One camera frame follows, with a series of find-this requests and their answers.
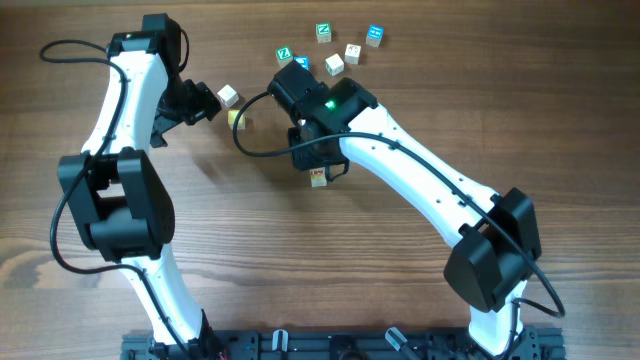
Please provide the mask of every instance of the wooden block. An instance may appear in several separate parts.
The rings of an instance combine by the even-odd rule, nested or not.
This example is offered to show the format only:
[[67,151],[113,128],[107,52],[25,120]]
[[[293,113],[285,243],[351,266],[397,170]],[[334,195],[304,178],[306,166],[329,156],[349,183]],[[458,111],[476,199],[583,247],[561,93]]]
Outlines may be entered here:
[[309,70],[309,57],[308,56],[294,56],[293,60],[302,65],[303,68]]
[[367,45],[373,47],[379,47],[380,41],[382,41],[382,34],[384,33],[384,28],[378,25],[369,26],[369,31],[367,32]]
[[344,53],[344,62],[347,64],[358,65],[360,60],[360,45],[347,44],[347,50]]
[[318,38],[318,43],[320,44],[331,42],[331,24],[316,24],[316,37]]
[[340,55],[334,54],[331,57],[327,58],[326,66],[327,71],[331,76],[336,76],[344,70],[344,62],[340,58]]
[[324,168],[309,170],[311,177],[311,187],[327,186],[327,178],[324,174]]
[[[238,116],[239,112],[240,110],[229,110],[228,122],[231,129],[233,129],[233,123],[236,121],[236,116]],[[238,130],[244,130],[244,126],[244,114],[242,114],[242,116],[240,116],[240,121],[238,121]]]
[[278,59],[278,65],[280,68],[285,67],[288,63],[293,61],[293,51],[288,46],[276,50],[276,59]]
[[238,101],[238,93],[233,90],[229,85],[225,85],[220,91],[218,91],[218,98],[224,106],[230,108]]

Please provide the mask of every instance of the wooden table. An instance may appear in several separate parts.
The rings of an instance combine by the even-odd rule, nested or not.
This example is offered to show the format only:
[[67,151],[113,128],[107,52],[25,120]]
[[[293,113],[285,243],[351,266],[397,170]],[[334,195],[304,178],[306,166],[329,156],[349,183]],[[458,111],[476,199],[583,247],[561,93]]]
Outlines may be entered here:
[[[52,260],[57,162],[93,129],[107,69],[47,64],[37,52],[61,38],[105,44],[160,12],[189,34],[184,79],[215,92],[231,84],[245,101],[265,90],[278,70],[274,50],[289,45],[309,56],[319,80],[360,82],[464,174],[502,193],[525,191],[536,204],[539,264],[567,317],[525,308],[523,319],[561,326],[572,359],[640,358],[639,8],[444,3],[1,10],[0,358],[114,359],[123,334],[150,328],[123,276],[76,276]],[[321,21],[333,26],[329,44],[316,42]],[[385,27],[381,48],[363,46],[360,65],[330,78],[324,59],[364,45],[371,23]],[[286,145],[288,120],[273,101],[248,116],[248,148]],[[215,329],[467,325],[467,305],[442,276],[450,249],[404,199],[360,166],[311,188],[288,157],[241,155],[226,118],[181,125],[168,148],[151,152],[176,209],[178,264]],[[103,263],[68,213],[59,233],[72,263]],[[550,303],[537,280],[525,295]]]

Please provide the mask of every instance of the black bracket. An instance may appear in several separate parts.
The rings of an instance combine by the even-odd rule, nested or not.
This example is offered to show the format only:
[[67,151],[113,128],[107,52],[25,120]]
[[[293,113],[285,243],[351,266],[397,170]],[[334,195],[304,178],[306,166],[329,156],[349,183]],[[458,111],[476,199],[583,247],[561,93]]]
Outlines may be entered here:
[[[90,159],[88,152],[60,159],[58,179],[64,191]],[[98,194],[115,183],[122,184],[124,196]],[[173,203],[143,150],[103,155],[76,187],[69,209],[84,245],[99,250],[105,261],[142,255],[158,259],[173,238]]]
[[168,81],[156,108],[149,140],[154,148],[167,146],[162,134],[178,124],[194,125],[204,118],[211,121],[222,109],[205,83],[196,85],[180,78],[181,36],[180,25],[167,14],[145,15],[141,31],[114,34],[107,49],[108,57],[123,51],[146,51],[159,54],[162,59]]
[[[355,81],[343,78],[329,89],[295,61],[274,76],[267,91],[294,125],[287,133],[291,146],[347,132],[349,122],[358,114],[367,107],[378,106],[376,98]],[[342,154],[338,139],[295,150],[291,159],[301,171],[331,165],[345,165],[348,170],[348,159]]]
[[[533,202],[513,188],[504,197],[494,196],[495,206],[489,217],[502,227],[535,261],[540,257],[540,237]],[[506,296],[532,270],[490,226],[480,221],[475,226],[460,228],[462,240],[453,247],[444,277],[453,290],[469,305],[488,312],[499,311]]]

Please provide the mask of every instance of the white cube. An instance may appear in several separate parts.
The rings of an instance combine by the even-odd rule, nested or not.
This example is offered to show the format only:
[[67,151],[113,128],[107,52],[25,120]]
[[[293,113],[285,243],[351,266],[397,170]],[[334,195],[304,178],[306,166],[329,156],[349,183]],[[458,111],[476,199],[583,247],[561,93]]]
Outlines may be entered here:
[[225,85],[222,90],[218,91],[218,98],[224,106],[230,108],[238,101],[238,93],[229,85]]
[[344,62],[347,64],[358,65],[360,60],[360,45],[347,44],[347,50],[344,53]]
[[333,56],[327,58],[325,61],[327,65],[327,71],[331,76],[336,76],[344,70],[344,62],[340,58],[340,55],[334,54]]

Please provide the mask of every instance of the black cable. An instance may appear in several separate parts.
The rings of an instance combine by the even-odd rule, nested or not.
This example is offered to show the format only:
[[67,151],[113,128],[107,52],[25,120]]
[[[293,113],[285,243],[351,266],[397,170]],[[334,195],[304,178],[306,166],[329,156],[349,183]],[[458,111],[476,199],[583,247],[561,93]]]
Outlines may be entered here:
[[180,32],[184,35],[184,42],[187,44],[187,52],[184,54],[184,62],[178,67],[178,71],[182,72],[182,70],[187,67],[187,61],[189,61],[189,37],[187,36],[187,32],[183,29],[180,29]]
[[100,148],[98,148],[98,151],[96,151],[95,155],[84,165],[82,170],[78,173],[78,175],[73,180],[73,183],[71,183],[71,186],[69,187],[69,189],[67,189],[67,191],[64,192],[64,194],[62,195],[62,198],[60,199],[60,202],[58,203],[58,206],[56,207],[55,212],[53,213],[53,218],[51,219],[51,229],[49,233],[49,243],[51,246],[51,253],[53,254],[53,258],[63,269],[70,271],[72,273],[81,274],[81,275],[99,274],[106,271],[122,270],[122,269],[131,270],[134,273],[136,273],[136,275],[138,275],[138,278],[140,278],[140,281],[144,285],[147,293],[149,294],[149,298],[151,299],[153,306],[158,312],[158,316],[162,320],[162,323],[167,328],[167,331],[169,332],[173,340],[176,342],[180,350],[182,350],[182,352],[184,352],[184,354],[187,356],[187,358],[191,358],[191,356],[189,355],[189,352],[187,351],[187,348],[184,346],[182,341],[180,341],[178,334],[175,332],[175,330],[169,323],[169,318],[165,315],[164,311],[162,310],[162,307],[160,306],[160,303],[158,302],[158,299],[155,293],[153,292],[153,289],[151,288],[151,284],[149,283],[149,280],[144,274],[144,270],[141,270],[135,266],[128,265],[128,264],[116,264],[116,265],[108,265],[108,266],[102,266],[102,267],[92,268],[92,269],[81,269],[67,263],[62,258],[62,255],[60,254],[60,250],[58,249],[57,237],[58,237],[58,224],[60,223],[60,217],[62,216],[62,211],[64,210],[64,207],[67,204],[67,202],[69,201],[71,194],[76,189],[76,187],[78,187],[78,184],[80,183],[80,181],[82,181],[82,179],[85,176],[87,176],[89,171],[94,168],[95,164],[102,157],[102,154],[104,153],[107,146],[109,146],[109,143],[113,139],[113,132],[118,123],[118,119],[120,118],[120,114],[122,113],[122,106],[124,105],[124,100],[127,94],[127,84],[128,84],[127,75],[125,74],[125,72],[118,65],[112,63],[107,59],[50,58],[44,55],[44,53],[50,48],[57,45],[62,45],[62,44],[78,44],[78,45],[89,46],[106,53],[106,49],[96,44],[92,44],[90,42],[86,42],[82,40],[58,40],[45,45],[40,50],[40,59],[42,61],[46,61],[54,64],[98,63],[98,64],[108,65],[113,69],[115,69],[120,75],[120,95],[118,97],[118,103],[116,104],[116,108],[113,112],[113,117],[111,118],[111,122],[109,123],[109,127],[107,128],[107,132],[104,136],[104,140],[102,141],[102,145],[100,145]]
[[[305,148],[305,147],[308,147],[308,146],[312,146],[312,145],[315,145],[315,144],[320,143],[320,142],[324,142],[324,141],[328,141],[328,140],[332,140],[332,139],[347,138],[347,137],[357,137],[357,138],[365,138],[365,139],[377,140],[377,141],[380,141],[380,142],[383,142],[383,143],[389,145],[392,149],[397,149],[397,150],[402,151],[404,154],[406,154],[407,156],[409,156],[410,158],[415,160],[418,164],[424,166],[427,170],[429,170],[435,177],[438,178],[438,180],[442,181],[442,183],[444,183],[449,189],[451,189],[451,191],[455,195],[457,195],[460,199],[462,199],[462,201],[464,203],[469,205],[476,213],[478,213],[480,215],[480,217],[482,217],[482,219],[484,219],[484,221],[487,222],[487,224],[489,224],[492,228],[496,229],[496,231],[498,231],[498,233],[500,234],[500,236],[502,238],[507,240],[509,245],[518,252],[518,254],[524,259],[524,261],[527,264],[527,266],[536,274],[536,277],[542,283],[542,286],[545,288],[545,290],[547,291],[547,293],[551,297],[551,299],[554,302],[554,304],[555,304],[556,308],[558,309],[558,311],[551,310],[551,309],[549,309],[549,308],[547,308],[547,307],[545,307],[545,306],[543,306],[543,305],[541,305],[541,304],[539,304],[537,302],[534,302],[534,301],[531,301],[531,300],[528,300],[528,299],[524,299],[524,298],[516,298],[516,299],[514,299],[513,300],[514,308],[516,308],[516,306],[515,306],[516,304],[519,305],[519,304],[522,303],[522,304],[530,305],[530,306],[532,306],[532,307],[544,312],[545,314],[551,315],[551,316],[556,317],[556,318],[562,318],[562,317],[565,316],[566,312],[565,312],[565,309],[564,309],[564,305],[562,304],[562,301],[560,300],[560,297],[556,293],[555,289],[553,288],[553,286],[551,286],[551,283],[549,282],[547,277],[544,275],[542,270],[540,270],[540,268],[535,263],[535,261],[527,253],[525,253],[525,251],[515,242],[515,240],[513,240],[513,238],[502,227],[500,227],[495,221],[493,221],[493,219],[491,219],[489,217],[489,215],[484,210],[482,210],[482,208],[480,208],[480,206],[478,206],[473,201],[473,199],[471,199],[471,197],[467,196],[453,182],[451,182],[444,175],[442,175],[442,173],[440,171],[438,171],[438,169],[434,168],[433,165],[431,165],[429,162],[427,162],[426,160],[424,160],[423,158],[418,156],[418,154],[414,153],[410,149],[404,147],[399,142],[393,141],[391,139],[387,139],[387,138],[385,138],[383,136],[380,136],[380,135],[374,135],[374,134],[363,133],[363,132],[347,132],[347,133],[339,133],[339,134],[323,136],[323,137],[320,137],[320,138],[317,138],[317,139],[313,139],[313,140],[309,140],[307,142],[304,142],[304,143],[301,143],[301,144],[297,144],[297,145],[291,146],[291,147],[286,148],[286,149],[281,149],[281,150],[262,152],[262,153],[251,152],[251,151],[246,150],[244,147],[242,147],[242,145],[240,145],[240,142],[238,141],[238,121],[240,120],[240,116],[242,116],[242,114],[249,108],[249,106],[251,106],[257,100],[259,100],[259,99],[261,99],[261,98],[263,98],[265,96],[268,96],[268,95],[269,95],[269,93],[267,93],[267,92],[263,92],[261,94],[256,95],[251,100],[247,101],[247,103],[242,106],[242,108],[240,109],[240,111],[238,111],[238,114],[236,115],[236,119],[235,119],[235,121],[233,123],[232,134],[233,134],[233,142],[235,143],[235,145],[238,148],[238,150],[240,150],[240,152],[242,152],[243,154],[245,154],[247,156],[252,156],[252,157],[274,157],[274,156],[280,156],[280,155],[288,154],[288,153],[293,152],[295,150],[302,149],[302,148]],[[511,347],[512,341],[513,341],[513,339],[512,339],[512,337],[510,337],[510,341],[508,343],[509,346],[507,347],[507,351],[510,350],[509,348]]]

